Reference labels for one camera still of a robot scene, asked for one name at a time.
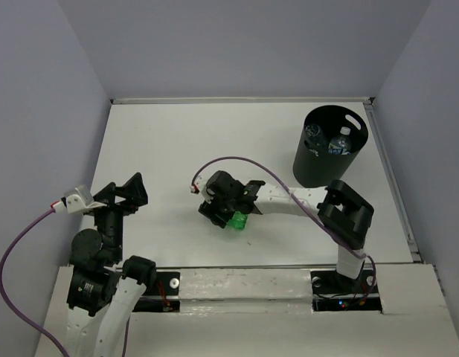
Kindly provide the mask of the green plastic bottle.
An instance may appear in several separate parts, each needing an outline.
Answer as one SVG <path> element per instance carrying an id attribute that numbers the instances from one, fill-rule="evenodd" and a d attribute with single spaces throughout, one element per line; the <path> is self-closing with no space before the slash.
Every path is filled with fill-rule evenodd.
<path id="1" fill-rule="evenodd" d="M 244 231 L 248 221 L 248 214 L 239 211 L 234 212 L 234 215 L 228 220 L 227 226 L 235 231 Z"/>

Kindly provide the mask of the clear bottle black cap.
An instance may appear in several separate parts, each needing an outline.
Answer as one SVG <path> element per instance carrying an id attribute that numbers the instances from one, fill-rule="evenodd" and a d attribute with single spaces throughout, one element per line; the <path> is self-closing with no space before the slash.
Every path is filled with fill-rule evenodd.
<path id="1" fill-rule="evenodd" d="M 305 126 L 305 133 L 308 139 L 318 148 L 327 150 L 329 141 L 322 128 L 316 123 L 309 123 Z"/>

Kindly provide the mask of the clear bottle green white label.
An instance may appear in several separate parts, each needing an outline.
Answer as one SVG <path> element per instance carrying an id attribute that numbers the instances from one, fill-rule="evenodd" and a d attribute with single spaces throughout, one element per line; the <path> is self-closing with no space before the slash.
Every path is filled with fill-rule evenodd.
<path id="1" fill-rule="evenodd" d="M 343 126 L 340 132 L 334 136 L 328 145 L 328 153 L 333 155 L 350 155 L 352 143 L 350 140 L 351 129 Z"/>

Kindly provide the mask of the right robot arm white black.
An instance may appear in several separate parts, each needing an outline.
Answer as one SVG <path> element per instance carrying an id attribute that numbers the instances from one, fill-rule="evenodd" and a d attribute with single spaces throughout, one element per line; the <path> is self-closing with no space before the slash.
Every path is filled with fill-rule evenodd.
<path id="1" fill-rule="evenodd" d="M 203 197 L 198 212 L 222 229 L 243 229 L 247 216 L 252 214 L 311 219 L 338 246 L 332 284 L 348 294 L 360 285 L 374 208 L 345 182 L 334 180 L 315 188 L 293 188 L 262 180 L 243 184 L 218 170 L 210 178 L 194 177 L 190 189 Z"/>

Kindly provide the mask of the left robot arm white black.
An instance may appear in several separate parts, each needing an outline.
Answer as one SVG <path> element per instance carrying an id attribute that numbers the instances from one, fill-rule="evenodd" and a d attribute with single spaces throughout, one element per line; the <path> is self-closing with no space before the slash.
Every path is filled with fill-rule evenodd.
<path id="1" fill-rule="evenodd" d="M 111 356 L 136 303 L 157 278 L 152 260 L 123 258 L 123 220 L 148 203 L 143 178 L 135 173 L 125 184 L 111 182 L 96 194 L 79 186 L 62 203 L 68 213 L 94 219 L 93 228 L 71 241 L 65 350 L 69 356 Z"/>

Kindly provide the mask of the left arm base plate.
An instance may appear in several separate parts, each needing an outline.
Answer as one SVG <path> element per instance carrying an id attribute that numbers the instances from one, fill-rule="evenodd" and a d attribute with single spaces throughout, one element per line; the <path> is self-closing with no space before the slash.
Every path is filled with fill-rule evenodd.
<path id="1" fill-rule="evenodd" d="M 133 312 L 172 313 L 180 310 L 179 271 L 158 270 L 154 285 L 139 298 Z"/>

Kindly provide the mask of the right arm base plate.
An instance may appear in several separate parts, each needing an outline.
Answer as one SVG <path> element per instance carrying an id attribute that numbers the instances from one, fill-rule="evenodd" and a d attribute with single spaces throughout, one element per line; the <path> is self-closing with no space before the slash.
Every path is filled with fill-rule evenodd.
<path id="1" fill-rule="evenodd" d="M 313 271 L 311 287 L 314 312 L 382 312 L 372 269 L 362 270 L 355 280 L 335 270 Z"/>

